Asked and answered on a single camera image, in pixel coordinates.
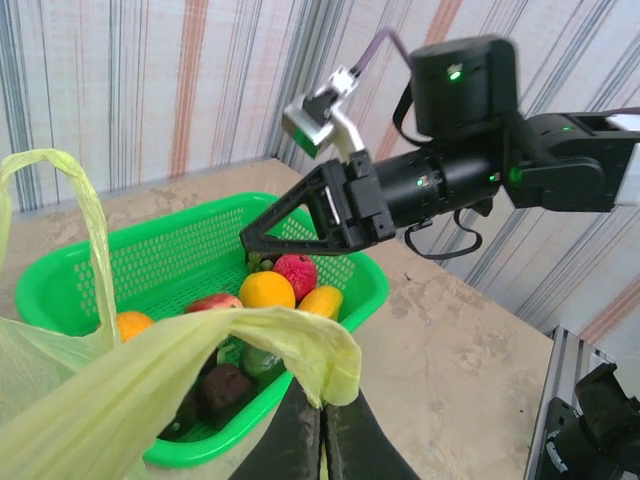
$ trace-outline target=table surface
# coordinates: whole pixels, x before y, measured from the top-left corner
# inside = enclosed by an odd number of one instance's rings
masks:
[[[107,198],[111,230],[242,191],[284,193],[300,176],[277,160],[166,182]],[[78,209],[14,222],[0,282],[0,312],[17,318],[15,283],[32,262],[87,238]],[[362,391],[378,422],[424,479],[519,479],[552,342],[489,298],[395,240],[367,250],[384,269],[389,299],[354,334]],[[269,419],[203,466],[157,479],[225,479]]]

